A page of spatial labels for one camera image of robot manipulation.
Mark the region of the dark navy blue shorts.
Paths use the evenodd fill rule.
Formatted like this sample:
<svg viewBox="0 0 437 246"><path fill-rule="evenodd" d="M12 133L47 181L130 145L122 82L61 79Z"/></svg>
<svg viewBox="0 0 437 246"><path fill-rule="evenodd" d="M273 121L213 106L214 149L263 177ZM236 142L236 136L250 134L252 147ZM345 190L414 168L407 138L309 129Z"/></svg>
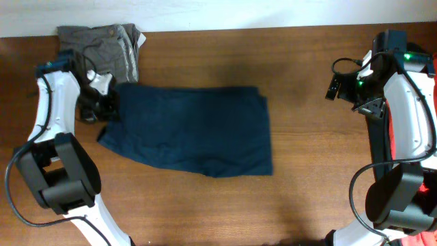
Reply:
<svg viewBox="0 0 437 246"><path fill-rule="evenodd" d="M122 84L120 119L98 143L133 161L213 178L273 173L266 97L256 87Z"/></svg>

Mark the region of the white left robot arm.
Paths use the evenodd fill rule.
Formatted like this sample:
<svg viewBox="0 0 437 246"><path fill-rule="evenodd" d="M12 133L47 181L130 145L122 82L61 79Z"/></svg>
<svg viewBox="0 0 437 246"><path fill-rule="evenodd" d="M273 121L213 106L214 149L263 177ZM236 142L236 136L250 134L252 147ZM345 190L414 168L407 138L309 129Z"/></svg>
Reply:
<svg viewBox="0 0 437 246"><path fill-rule="evenodd" d="M39 100L27 142L15 149L5 171L5 192L13 213L37 228L71 221L90 245L133 245L107 210L98 168L75 137L75 122L119 119L119 96L112 74L98 74L94 62L75 50L37 66ZM36 202L61 219L36 223L24 218L10 193L17 167Z"/></svg>

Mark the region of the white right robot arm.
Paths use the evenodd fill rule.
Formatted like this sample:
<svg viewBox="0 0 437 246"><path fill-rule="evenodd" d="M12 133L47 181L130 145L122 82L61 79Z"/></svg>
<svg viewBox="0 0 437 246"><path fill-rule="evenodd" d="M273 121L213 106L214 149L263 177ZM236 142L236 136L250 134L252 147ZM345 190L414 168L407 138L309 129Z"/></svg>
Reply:
<svg viewBox="0 0 437 246"><path fill-rule="evenodd" d="M436 231L436 71L433 57L386 30L353 72L334 71L326 99L365 116L374 183L365 212L326 245L397 245Z"/></svg>

